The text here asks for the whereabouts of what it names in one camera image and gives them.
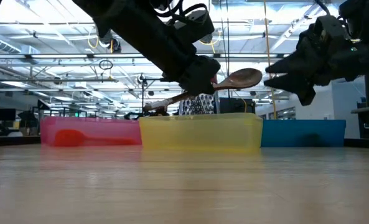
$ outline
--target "plastic bin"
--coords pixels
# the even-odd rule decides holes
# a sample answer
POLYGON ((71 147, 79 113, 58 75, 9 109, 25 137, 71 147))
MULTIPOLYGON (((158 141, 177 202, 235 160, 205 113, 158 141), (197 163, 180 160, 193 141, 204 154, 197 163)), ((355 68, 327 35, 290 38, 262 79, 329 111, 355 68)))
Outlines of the plastic bin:
POLYGON ((343 147, 345 120, 264 120, 262 147, 343 147))
POLYGON ((251 113, 140 118, 145 150, 258 151, 263 120, 251 113))
MULTIPOLYGON (((53 146, 55 135, 61 129, 74 129, 92 138, 133 139, 136 144, 141 145, 139 121, 72 117, 44 118, 40 122, 42 144, 53 146)), ((85 141, 83 145, 92 146, 94 143, 94 141, 85 141)))

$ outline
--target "wooden table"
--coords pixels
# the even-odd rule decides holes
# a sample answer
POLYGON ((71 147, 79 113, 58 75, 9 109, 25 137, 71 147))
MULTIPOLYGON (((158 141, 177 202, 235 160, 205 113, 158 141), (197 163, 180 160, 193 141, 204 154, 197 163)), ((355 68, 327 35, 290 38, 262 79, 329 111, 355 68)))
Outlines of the wooden table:
POLYGON ((369 149, 4 147, 0 223, 369 224, 369 149))

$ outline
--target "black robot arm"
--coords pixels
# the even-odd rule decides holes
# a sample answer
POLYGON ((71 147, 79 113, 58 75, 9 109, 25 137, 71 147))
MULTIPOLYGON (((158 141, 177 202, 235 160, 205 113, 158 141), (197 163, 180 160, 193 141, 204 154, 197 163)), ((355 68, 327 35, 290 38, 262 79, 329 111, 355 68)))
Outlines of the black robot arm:
POLYGON ((369 73, 369 0, 347 0, 339 14, 318 17, 300 34, 296 51, 266 69, 285 75, 264 84, 295 93, 302 105, 309 105, 314 85, 338 78, 349 82, 369 73))
POLYGON ((103 37, 110 30, 159 67, 170 82, 179 85, 191 95, 214 92, 210 80, 220 69, 220 64, 209 57, 196 55, 192 45, 214 31, 213 23, 203 4, 188 10, 178 5, 163 14, 154 8, 170 8, 172 0, 73 0, 89 14, 103 37), (158 16, 171 16, 163 23, 158 16))

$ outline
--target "blue plastic bin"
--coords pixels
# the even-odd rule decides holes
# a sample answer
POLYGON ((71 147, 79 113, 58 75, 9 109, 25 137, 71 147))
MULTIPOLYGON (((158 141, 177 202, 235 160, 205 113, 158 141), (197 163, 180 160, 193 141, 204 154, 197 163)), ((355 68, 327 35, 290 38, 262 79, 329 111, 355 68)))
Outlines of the blue plastic bin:
POLYGON ((262 147, 343 147, 345 120, 264 120, 262 147))

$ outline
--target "yellow plastic bin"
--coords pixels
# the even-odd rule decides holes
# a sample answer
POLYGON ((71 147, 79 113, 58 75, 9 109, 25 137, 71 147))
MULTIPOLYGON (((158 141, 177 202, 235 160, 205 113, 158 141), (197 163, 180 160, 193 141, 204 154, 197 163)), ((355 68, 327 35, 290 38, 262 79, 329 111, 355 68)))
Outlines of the yellow plastic bin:
POLYGON ((140 119, 146 150, 256 152, 263 120, 251 113, 158 116, 140 119))

